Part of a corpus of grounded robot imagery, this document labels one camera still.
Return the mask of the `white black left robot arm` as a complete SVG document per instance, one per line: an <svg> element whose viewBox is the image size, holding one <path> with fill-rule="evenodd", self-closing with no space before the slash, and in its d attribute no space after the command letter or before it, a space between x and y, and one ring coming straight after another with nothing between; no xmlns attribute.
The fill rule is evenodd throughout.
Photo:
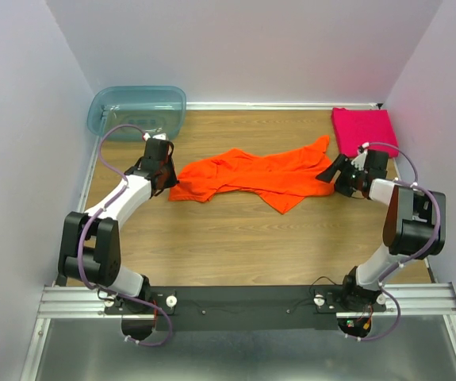
<svg viewBox="0 0 456 381"><path fill-rule="evenodd" d="M173 151L166 135L148 138L144 154L105 198L82 213L71 212L65 217L60 275L123 295L123 305L134 314L148 308L149 279L122 264L120 230L143 203L178 184Z"/></svg>

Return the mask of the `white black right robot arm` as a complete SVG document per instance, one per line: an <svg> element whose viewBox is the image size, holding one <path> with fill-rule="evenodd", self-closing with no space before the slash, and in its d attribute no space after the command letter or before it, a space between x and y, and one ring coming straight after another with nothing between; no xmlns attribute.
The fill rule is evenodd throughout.
<svg viewBox="0 0 456 381"><path fill-rule="evenodd" d="M387 206L382 243L363 264L344 276L335 300L342 308L355 311L373 305L383 294L381 288L407 263L437 256L446 241L446 195L422 189L416 183L387 178L389 154L360 148L350 159L340 154L316 178L332 183L336 192Z"/></svg>

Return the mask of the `orange t shirt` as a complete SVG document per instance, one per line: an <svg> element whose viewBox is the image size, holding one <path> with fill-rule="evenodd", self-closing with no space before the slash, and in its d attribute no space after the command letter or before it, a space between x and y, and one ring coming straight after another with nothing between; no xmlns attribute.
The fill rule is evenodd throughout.
<svg viewBox="0 0 456 381"><path fill-rule="evenodd" d="M266 204L285 214L307 197L334 193L330 182L316 177L332 161L327 156L330 137L288 152L256 156L233 148L187 164L171 188L172 202L208 202L218 194L243 191L257 194Z"/></svg>

